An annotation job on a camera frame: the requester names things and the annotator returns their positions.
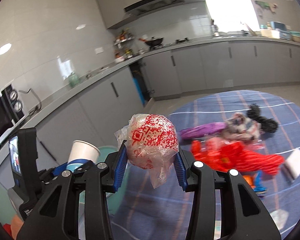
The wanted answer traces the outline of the blue plaid tablecloth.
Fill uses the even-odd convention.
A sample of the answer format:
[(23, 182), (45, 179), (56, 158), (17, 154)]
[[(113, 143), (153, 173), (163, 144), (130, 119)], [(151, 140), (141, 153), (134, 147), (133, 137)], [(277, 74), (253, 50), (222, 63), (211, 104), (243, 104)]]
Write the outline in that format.
[(117, 132), (130, 165), (114, 239), (300, 239), (300, 107), (252, 90), (198, 99), (166, 118), (167, 160), (148, 152), (160, 120)]

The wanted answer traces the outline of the spice rack with bottles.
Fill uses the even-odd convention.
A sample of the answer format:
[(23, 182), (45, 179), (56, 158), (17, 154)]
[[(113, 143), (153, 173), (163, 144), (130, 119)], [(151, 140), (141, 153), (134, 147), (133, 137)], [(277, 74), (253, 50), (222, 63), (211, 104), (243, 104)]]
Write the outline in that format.
[(132, 49), (133, 41), (134, 35), (129, 29), (122, 29), (120, 31), (114, 41), (115, 63), (121, 63), (134, 56), (134, 51)]

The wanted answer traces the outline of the plaid checkered cloth rag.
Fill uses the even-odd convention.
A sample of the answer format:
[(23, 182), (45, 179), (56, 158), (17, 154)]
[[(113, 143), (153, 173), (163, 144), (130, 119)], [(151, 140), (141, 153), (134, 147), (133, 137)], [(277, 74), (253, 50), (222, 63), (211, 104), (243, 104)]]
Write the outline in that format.
[(261, 124), (241, 112), (235, 113), (225, 124), (221, 136), (226, 140), (253, 141), (260, 138)]

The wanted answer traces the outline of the white sponge block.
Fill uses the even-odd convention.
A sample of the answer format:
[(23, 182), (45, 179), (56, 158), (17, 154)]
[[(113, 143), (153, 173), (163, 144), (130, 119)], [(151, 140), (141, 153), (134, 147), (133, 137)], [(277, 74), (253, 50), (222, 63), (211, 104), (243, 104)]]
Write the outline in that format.
[(300, 149), (294, 149), (282, 165), (282, 171), (290, 181), (300, 176)]

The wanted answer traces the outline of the white paper cup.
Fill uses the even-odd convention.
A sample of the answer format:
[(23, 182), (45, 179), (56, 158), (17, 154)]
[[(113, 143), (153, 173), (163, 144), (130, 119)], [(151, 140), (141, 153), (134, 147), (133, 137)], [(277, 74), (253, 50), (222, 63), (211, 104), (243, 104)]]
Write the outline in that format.
[(86, 141), (75, 140), (72, 143), (66, 169), (74, 172), (75, 169), (79, 168), (87, 161), (92, 161), (94, 164), (96, 164), (99, 156), (100, 150), (96, 146)]

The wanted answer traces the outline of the purple foil wrapper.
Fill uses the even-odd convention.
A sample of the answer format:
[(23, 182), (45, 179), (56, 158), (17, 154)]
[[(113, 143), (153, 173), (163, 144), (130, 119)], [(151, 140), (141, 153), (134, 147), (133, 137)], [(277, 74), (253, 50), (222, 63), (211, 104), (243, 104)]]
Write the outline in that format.
[(202, 138), (206, 135), (221, 133), (224, 129), (226, 129), (226, 127), (227, 124), (225, 122), (212, 122), (196, 127), (182, 129), (179, 134), (183, 140), (192, 140), (196, 138)]

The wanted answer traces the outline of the red mesh net bag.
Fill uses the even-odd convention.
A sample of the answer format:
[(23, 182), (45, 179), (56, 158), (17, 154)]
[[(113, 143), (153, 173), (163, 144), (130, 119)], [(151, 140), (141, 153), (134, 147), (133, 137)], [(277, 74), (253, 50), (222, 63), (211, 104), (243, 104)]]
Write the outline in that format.
[(239, 172), (262, 171), (274, 176), (285, 161), (280, 155), (264, 155), (252, 151), (241, 141), (227, 141), (219, 137), (210, 138), (205, 142), (192, 141), (191, 153), (197, 161), (221, 172), (231, 169)]

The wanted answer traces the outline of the white paper towel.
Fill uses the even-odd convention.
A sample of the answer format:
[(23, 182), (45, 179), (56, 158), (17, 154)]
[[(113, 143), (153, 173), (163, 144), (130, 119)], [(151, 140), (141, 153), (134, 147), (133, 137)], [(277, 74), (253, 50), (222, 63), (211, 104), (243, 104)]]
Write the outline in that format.
[(285, 227), (289, 212), (286, 210), (278, 209), (270, 213), (271, 218), (276, 224), (278, 230), (282, 230)]

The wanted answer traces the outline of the grey lower kitchen cabinets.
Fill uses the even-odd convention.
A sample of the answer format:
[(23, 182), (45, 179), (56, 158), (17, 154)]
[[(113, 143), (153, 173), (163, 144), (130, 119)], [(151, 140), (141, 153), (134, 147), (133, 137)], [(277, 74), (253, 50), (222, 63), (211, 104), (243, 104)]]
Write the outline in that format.
[(145, 108), (130, 65), (141, 63), (156, 100), (232, 87), (300, 82), (300, 43), (228, 37), (183, 43), (145, 53), (84, 81), (25, 123), (35, 127), (46, 155), (65, 162), (76, 139), (111, 145), (114, 133)]

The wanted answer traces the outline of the black white microwave oven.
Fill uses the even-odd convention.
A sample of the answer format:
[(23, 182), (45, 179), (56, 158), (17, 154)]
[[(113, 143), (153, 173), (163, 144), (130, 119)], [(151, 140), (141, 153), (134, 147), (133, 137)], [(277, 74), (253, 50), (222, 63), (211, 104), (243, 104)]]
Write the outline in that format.
[(12, 83), (0, 89), (0, 145), (26, 117), (21, 95)]

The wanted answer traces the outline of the black wok on stove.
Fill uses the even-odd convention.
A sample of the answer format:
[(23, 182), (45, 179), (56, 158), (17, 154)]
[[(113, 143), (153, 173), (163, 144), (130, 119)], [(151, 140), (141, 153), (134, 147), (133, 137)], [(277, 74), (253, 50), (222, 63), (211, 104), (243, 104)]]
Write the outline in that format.
[(142, 41), (143, 43), (145, 43), (147, 46), (149, 46), (149, 48), (153, 48), (153, 47), (161, 45), (163, 42), (163, 38), (152, 38), (150, 40), (139, 38), (139, 41)]

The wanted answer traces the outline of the orange blue snack wrapper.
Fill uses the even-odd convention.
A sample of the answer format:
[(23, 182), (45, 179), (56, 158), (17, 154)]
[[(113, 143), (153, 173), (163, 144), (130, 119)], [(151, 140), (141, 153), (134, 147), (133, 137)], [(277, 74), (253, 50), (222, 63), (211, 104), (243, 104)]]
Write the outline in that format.
[(257, 171), (255, 174), (251, 175), (243, 175), (245, 181), (250, 185), (253, 191), (258, 194), (262, 195), (265, 194), (267, 188), (262, 185), (262, 172)]

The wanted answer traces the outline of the clear bag with red print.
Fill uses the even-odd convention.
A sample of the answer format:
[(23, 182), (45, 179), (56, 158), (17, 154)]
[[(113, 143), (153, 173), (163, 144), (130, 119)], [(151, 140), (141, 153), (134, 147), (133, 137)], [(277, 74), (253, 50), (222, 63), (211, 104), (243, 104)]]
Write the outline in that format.
[(117, 143), (127, 148), (129, 162), (149, 172), (153, 188), (166, 183), (179, 151), (174, 125), (163, 115), (134, 114), (128, 125), (115, 132)]

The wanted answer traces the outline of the black mesh net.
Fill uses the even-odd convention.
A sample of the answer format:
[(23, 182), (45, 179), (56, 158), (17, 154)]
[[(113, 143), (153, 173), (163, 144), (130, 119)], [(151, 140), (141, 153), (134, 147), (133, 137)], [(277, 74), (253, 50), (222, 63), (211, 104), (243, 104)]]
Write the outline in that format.
[(261, 130), (264, 133), (275, 133), (278, 129), (278, 122), (272, 118), (266, 118), (261, 115), (261, 110), (257, 104), (252, 104), (247, 110), (247, 117), (256, 121), (261, 125)]

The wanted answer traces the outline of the black range hood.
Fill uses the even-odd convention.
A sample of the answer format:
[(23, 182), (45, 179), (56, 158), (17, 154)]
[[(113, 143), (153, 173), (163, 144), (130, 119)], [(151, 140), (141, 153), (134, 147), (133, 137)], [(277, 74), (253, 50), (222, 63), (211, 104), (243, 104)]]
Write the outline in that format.
[(172, 7), (184, 2), (185, 0), (140, 0), (125, 7), (124, 11), (125, 15), (127, 15), (127, 18), (111, 26), (110, 29), (117, 29), (127, 23), (138, 19), (139, 17), (159, 11), (162, 8)]

